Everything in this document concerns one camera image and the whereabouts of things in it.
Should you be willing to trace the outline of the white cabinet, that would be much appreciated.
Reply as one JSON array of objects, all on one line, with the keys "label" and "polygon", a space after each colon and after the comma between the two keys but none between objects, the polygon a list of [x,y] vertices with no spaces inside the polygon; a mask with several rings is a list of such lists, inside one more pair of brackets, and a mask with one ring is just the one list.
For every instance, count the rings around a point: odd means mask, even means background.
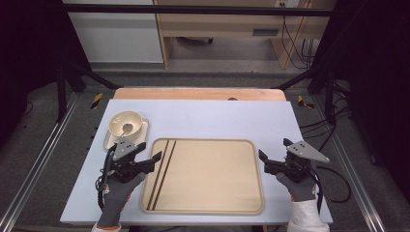
[{"label": "white cabinet", "polygon": [[154,14],[69,13],[91,63],[162,63]]}]

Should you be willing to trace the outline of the light wooden desk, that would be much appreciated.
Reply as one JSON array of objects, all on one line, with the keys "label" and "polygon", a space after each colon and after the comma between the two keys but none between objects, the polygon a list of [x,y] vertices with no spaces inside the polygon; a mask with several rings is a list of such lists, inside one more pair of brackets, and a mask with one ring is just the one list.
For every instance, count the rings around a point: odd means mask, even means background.
[{"label": "light wooden desk", "polygon": [[[153,0],[157,6],[229,6],[275,8],[275,0]],[[331,10],[337,0],[301,0],[299,9]],[[301,39],[319,40],[329,19],[320,16],[234,15],[234,14],[158,14],[158,25],[165,38],[261,37],[272,42],[283,69],[291,64],[296,43]]]}]

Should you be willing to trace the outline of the black curtain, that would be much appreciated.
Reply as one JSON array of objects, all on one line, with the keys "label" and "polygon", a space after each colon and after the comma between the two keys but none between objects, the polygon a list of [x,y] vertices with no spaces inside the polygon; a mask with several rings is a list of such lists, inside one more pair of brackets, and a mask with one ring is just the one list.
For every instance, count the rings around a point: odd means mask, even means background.
[{"label": "black curtain", "polygon": [[26,110],[28,94],[61,73],[73,90],[85,83],[72,64],[90,70],[63,0],[0,0],[0,148]]},{"label": "black curtain", "polygon": [[410,205],[410,0],[336,0],[316,53],[350,85],[370,153]]}]

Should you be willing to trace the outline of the dark brown chopstick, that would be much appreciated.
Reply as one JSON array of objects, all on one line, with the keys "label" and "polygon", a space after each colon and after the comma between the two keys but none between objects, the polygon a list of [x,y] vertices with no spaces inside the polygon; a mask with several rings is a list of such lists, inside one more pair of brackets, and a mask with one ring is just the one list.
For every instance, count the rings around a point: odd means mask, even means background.
[{"label": "dark brown chopstick", "polygon": [[170,163],[171,163],[172,158],[173,158],[173,154],[174,154],[174,150],[175,150],[176,144],[177,144],[177,141],[175,140],[174,143],[173,143],[173,145],[172,145],[172,149],[171,149],[171,151],[170,151],[170,154],[169,154],[169,158],[168,158],[166,167],[165,167],[165,169],[164,169],[164,171],[163,171],[163,175],[162,175],[162,178],[161,178],[161,183],[160,183],[160,186],[159,186],[159,188],[158,188],[158,191],[157,191],[157,194],[156,194],[154,203],[153,203],[153,205],[152,205],[152,211],[155,211],[155,210],[156,210],[158,201],[159,201],[159,199],[160,199],[161,190],[162,190],[163,184],[164,184],[164,182],[165,182],[166,174],[167,174],[167,172],[168,172]]},{"label": "dark brown chopstick", "polygon": [[164,164],[166,164],[166,161],[167,161],[166,153],[167,153],[168,145],[169,145],[169,140],[166,140],[166,143],[164,144],[164,148],[161,150],[161,162],[159,164],[159,168],[157,169],[158,172],[156,174],[155,181],[152,187],[152,191],[150,193],[150,197],[149,197],[149,201],[147,205],[148,211],[152,210],[154,207],[153,204],[155,202],[158,184],[161,181],[160,178],[161,178],[162,167]]}]

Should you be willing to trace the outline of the small beige square plate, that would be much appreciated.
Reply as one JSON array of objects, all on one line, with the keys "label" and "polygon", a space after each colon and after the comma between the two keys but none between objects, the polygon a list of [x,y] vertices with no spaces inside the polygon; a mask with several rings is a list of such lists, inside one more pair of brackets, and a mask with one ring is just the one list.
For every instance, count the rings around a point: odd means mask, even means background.
[{"label": "small beige square plate", "polygon": [[[130,142],[132,142],[134,144],[139,144],[141,142],[145,142],[146,141],[146,136],[147,136],[147,133],[148,133],[148,127],[149,127],[149,121],[147,119],[143,119],[142,129],[141,129],[138,137],[135,140],[130,140]],[[107,131],[104,142],[103,142],[104,148],[109,149],[115,143],[117,143],[120,140],[121,137],[114,137],[109,131]]]}]

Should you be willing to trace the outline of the large beige tray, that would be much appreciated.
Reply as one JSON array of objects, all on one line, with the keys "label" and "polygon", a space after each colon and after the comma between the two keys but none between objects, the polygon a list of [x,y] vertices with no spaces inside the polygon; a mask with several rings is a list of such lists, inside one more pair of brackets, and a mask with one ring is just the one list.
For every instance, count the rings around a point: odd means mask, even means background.
[{"label": "large beige tray", "polygon": [[141,193],[141,208],[148,213],[253,215],[264,208],[258,162],[252,142],[245,139],[161,138],[152,153],[161,152],[166,140],[167,160],[173,158],[155,211],[147,205],[161,161],[148,174]]}]

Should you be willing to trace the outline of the aluminium rail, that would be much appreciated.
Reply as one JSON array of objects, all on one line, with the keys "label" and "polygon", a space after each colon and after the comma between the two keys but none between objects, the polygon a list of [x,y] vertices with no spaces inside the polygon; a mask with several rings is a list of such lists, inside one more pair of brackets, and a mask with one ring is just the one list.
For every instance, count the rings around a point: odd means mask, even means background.
[{"label": "aluminium rail", "polygon": [[50,136],[43,145],[34,164],[20,186],[15,198],[9,205],[5,215],[0,218],[0,232],[11,232],[15,223],[22,212],[29,196],[31,195],[35,185],[39,181],[44,168],[52,155],[56,145],[58,144],[61,135],[63,134],[68,122],[70,121],[73,112],[77,106],[79,93],[72,93],[69,103],[66,105],[66,112],[60,117],[55,124]]},{"label": "aluminium rail", "polygon": [[352,195],[362,213],[369,232],[386,232],[386,227],[374,207],[364,183],[352,161],[348,158],[347,152],[336,132],[336,126],[325,126],[325,128],[333,133],[326,137],[327,141],[323,142],[320,147],[324,149],[327,145],[330,145],[333,148],[334,154],[337,157],[344,177],[350,185]]}]

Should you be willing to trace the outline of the yellow black tape strip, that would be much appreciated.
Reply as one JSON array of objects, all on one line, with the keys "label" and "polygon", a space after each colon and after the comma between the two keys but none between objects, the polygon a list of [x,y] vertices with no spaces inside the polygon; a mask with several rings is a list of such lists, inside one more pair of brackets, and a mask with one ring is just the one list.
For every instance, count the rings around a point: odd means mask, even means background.
[{"label": "yellow black tape strip", "polygon": [[312,104],[312,103],[306,103],[306,102],[304,101],[304,98],[303,98],[302,96],[300,96],[300,95],[298,96],[298,105],[299,105],[299,106],[302,106],[302,107],[309,108],[309,109],[315,108],[314,104]]},{"label": "yellow black tape strip", "polygon": [[102,97],[103,97],[103,93],[98,93],[98,94],[94,97],[93,102],[92,102],[90,108],[91,108],[91,109],[96,109],[97,106],[99,105],[99,102],[100,102],[100,100],[102,99]]}]

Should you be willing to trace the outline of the wooden table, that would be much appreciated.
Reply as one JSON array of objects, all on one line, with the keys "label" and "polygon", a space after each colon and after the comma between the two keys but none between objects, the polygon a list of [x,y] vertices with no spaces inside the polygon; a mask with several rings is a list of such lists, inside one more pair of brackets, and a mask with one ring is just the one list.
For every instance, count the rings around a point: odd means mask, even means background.
[{"label": "wooden table", "polygon": [[124,87],[115,91],[114,99],[286,101],[284,93],[279,89],[199,87]]}]

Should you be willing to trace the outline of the person's left hand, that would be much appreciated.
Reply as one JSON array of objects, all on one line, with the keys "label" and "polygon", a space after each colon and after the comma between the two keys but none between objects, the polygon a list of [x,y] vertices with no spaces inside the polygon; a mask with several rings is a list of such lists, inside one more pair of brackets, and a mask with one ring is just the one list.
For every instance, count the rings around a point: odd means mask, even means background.
[{"label": "person's left hand", "polygon": [[121,225],[119,222],[121,212],[130,199],[133,190],[142,183],[144,179],[144,173],[137,174],[127,183],[122,183],[116,177],[109,178],[102,191],[102,215],[96,224],[102,227]]}]

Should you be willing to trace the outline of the person's right hand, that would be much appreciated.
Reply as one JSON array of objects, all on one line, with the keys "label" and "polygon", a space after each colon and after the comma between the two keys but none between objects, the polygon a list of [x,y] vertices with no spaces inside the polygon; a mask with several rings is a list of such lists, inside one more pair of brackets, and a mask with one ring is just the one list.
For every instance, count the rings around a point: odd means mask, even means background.
[{"label": "person's right hand", "polygon": [[279,172],[276,178],[287,188],[293,202],[304,202],[315,199],[315,182],[310,177],[304,178],[300,183],[295,183],[285,174]]}]

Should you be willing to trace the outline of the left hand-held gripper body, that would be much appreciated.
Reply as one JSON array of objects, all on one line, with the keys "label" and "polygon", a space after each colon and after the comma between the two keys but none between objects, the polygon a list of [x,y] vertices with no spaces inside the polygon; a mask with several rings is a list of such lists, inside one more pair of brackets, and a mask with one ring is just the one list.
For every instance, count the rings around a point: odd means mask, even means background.
[{"label": "left hand-held gripper body", "polygon": [[133,150],[135,146],[127,138],[121,137],[107,153],[107,164],[105,165],[105,178],[116,176],[122,183],[131,181],[137,174],[149,174],[155,170],[155,163],[136,162]]}]

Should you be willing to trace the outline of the cream bowl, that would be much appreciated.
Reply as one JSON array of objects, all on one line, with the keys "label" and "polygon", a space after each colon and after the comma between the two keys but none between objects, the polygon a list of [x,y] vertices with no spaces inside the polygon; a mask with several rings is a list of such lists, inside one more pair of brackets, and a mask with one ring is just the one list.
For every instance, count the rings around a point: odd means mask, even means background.
[{"label": "cream bowl", "polygon": [[129,140],[135,140],[142,129],[142,116],[135,111],[122,111],[114,115],[108,123],[108,131],[114,137],[121,137],[123,133],[122,127],[126,124],[132,124],[132,131],[124,134]]}]

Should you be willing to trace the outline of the black horizontal frame bar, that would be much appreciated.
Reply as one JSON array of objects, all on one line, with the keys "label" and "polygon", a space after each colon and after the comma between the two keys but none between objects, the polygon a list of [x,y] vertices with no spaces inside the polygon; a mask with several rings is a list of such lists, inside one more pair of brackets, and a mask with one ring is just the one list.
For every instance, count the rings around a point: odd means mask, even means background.
[{"label": "black horizontal frame bar", "polygon": [[64,4],[71,13],[113,13],[113,14],[182,14],[182,15],[290,15],[290,16],[332,16],[327,9],[289,9],[227,6],[154,6],[154,5],[100,5]]}]

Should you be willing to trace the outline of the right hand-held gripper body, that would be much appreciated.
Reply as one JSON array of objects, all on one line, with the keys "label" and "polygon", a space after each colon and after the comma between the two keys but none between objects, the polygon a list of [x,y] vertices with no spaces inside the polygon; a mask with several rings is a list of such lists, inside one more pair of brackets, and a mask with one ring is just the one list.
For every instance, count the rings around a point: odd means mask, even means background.
[{"label": "right hand-held gripper body", "polygon": [[285,161],[272,160],[271,164],[264,164],[264,172],[277,175],[285,174],[291,181],[300,183],[311,170],[313,161],[328,163],[330,159],[313,148],[304,140],[293,142],[286,148]]}]

